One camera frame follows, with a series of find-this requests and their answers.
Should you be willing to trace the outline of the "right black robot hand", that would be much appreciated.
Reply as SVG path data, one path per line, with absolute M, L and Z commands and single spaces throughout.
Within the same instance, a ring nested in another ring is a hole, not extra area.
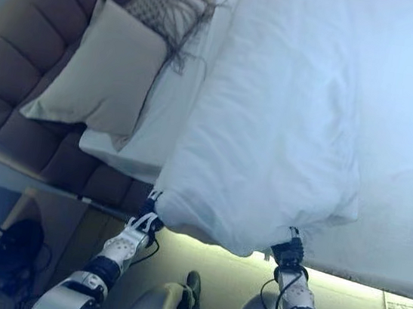
M 273 258 L 280 267 L 295 269 L 302 265 L 304 246 L 296 227 L 290 227 L 291 240 L 271 247 Z

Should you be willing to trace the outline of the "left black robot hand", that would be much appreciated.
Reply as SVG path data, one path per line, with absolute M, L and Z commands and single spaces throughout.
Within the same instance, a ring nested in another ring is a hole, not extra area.
M 144 219 L 140 225 L 140 229 L 145 233 L 158 232 L 164 227 L 164 224 L 156 213 L 156 203 L 161 194 L 160 191 L 152 190 L 140 210 L 141 217 Z

